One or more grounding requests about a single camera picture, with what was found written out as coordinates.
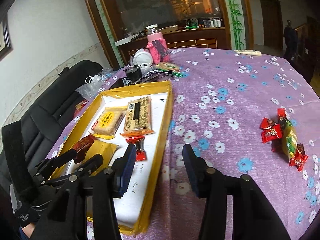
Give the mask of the gloved left hand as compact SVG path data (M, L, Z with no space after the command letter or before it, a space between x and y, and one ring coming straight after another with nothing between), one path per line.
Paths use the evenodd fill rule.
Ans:
M14 215L22 227L37 223L31 239L73 239L72 227L62 217L68 192L46 184L49 177L34 176L25 166L21 124L2 127L2 142L12 184L10 197Z

